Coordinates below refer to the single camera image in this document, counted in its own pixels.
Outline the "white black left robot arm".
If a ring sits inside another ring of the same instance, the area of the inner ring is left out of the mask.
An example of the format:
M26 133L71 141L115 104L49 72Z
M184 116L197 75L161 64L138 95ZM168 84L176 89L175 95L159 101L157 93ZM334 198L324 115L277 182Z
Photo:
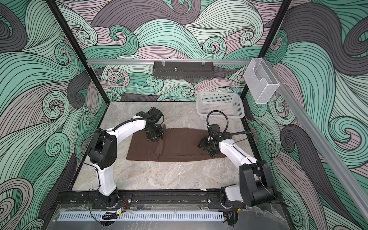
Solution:
M99 201L108 209L118 204L118 188L115 184L113 164L117 159L118 144L136 132L144 131L148 141L163 138L163 128L158 122L164 119L162 112L152 107L148 112L138 112L110 130L96 130L87 147L87 155L96 169Z

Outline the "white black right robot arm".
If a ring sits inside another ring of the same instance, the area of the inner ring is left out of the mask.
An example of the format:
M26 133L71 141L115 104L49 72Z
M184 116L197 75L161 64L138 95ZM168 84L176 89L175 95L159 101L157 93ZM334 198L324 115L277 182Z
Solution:
M233 140L233 134L221 132L219 125L207 125L207 128L209 136L202 138L198 147L211 158L220 153L225 155L239 169L239 182L221 189L222 205L230 208L240 202L252 207L275 200L275 182L269 164L247 154Z

